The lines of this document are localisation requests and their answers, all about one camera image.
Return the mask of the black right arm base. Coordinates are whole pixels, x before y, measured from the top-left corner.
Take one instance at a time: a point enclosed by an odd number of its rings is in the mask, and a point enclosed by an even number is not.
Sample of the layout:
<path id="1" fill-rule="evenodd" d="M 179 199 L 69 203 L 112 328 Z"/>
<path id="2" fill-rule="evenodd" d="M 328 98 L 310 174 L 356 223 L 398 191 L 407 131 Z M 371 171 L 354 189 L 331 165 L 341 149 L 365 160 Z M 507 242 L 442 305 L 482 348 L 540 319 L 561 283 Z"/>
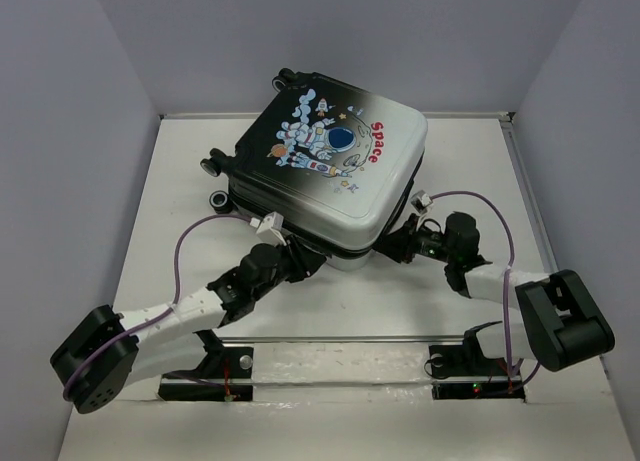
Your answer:
<path id="1" fill-rule="evenodd" d="M 489 359 L 481 352 L 477 334 L 494 325 L 470 328 L 454 344 L 429 345 L 423 369 L 433 381 L 434 400 L 526 399 L 520 372 L 509 378 L 502 358 Z"/>

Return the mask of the small space print suitcase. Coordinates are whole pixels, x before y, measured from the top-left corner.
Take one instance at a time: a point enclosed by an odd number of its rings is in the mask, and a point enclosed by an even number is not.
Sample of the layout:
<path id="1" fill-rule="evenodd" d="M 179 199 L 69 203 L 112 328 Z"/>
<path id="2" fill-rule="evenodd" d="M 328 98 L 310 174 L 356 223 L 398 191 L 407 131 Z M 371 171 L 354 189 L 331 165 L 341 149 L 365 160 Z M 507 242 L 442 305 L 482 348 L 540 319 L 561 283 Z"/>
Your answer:
<path id="1" fill-rule="evenodd" d="M 419 111 L 320 73 L 283 68 L 270 104 L 231 155 L 201 162 L 228 179 L 243 213 L 283 216 L 283 229 L 343 271 L 363 267 L 402 213 L 422 163 Z"/>

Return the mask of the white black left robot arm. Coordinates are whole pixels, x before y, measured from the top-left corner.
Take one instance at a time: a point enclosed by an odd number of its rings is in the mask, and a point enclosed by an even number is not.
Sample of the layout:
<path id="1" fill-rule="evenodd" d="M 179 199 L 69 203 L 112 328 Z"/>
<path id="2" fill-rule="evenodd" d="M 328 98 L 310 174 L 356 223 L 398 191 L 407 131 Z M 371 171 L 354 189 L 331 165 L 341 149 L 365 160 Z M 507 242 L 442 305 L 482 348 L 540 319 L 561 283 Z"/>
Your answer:
<path id="1" fill-rule="evenodd" d="M 294 236 L 255 245 L 238 266 L 176 301 L 117 313 L 92 309 L 54 351 L 50 364 L 63 398 L 80 414 L 101 409 L 128 385 L 173 371 L 215 373 L 221 351 L 215 331 L 249 315 L 278 285 L 302 282 L 327 261 Z M 175 342 L 194 336 L 187 356 Z"/>

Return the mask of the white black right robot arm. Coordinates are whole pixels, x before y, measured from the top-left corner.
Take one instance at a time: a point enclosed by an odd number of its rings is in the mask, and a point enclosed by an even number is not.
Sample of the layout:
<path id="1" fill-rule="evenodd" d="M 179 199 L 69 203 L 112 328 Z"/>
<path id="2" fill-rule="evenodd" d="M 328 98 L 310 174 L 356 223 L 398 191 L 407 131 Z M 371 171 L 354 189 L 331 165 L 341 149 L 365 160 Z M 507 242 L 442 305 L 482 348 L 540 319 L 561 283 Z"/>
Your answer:
<path id="1" fill-rule="evenodd" d="M 530 273 L 497 266 L 481 256 L 479 242 L 475 218 L 454 212 L 442 231 L 413 214 L 375 245 L 378 253 L 397 263 L 409 264 L 417 255 L 440 261 L 453 292 L 493 301 L 504 314 L 511 309 L 520 312 L 520 324 L 501 321 L 470 330 L 475 340 L 460 349 L 468 371 L 482 373 L 497 358 L 512 355 L 557 372 L 613 350 L 613 329 L 578 273 Z"/>

